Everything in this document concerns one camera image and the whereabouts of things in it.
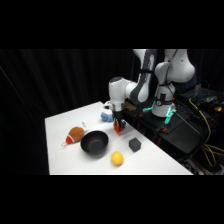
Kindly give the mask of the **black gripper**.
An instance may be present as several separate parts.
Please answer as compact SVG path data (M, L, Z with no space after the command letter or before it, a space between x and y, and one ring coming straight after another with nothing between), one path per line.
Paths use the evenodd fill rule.
M113 126L115 131L118 131L117 121L123 118L123 110L124 110L124 104L113 105L113 118L114 118ZM125 128L126 128L126 121L122 119L120 130L123 131Z

